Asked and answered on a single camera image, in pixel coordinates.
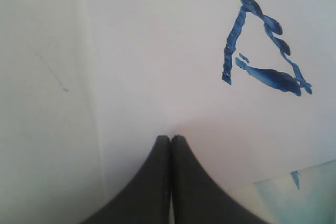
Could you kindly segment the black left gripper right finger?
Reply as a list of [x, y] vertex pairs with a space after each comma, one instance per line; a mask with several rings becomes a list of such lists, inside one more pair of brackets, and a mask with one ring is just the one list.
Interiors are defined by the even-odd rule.
[[265, 223], [224, 192], [201, 166], [187, 140], [171, 140], [175, 223]]

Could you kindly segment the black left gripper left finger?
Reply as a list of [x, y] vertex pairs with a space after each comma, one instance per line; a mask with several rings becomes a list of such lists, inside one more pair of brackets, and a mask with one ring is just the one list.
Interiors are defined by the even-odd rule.
[[83, 223], [169, 223], [171, 141], [158, 136], [132, 180]]

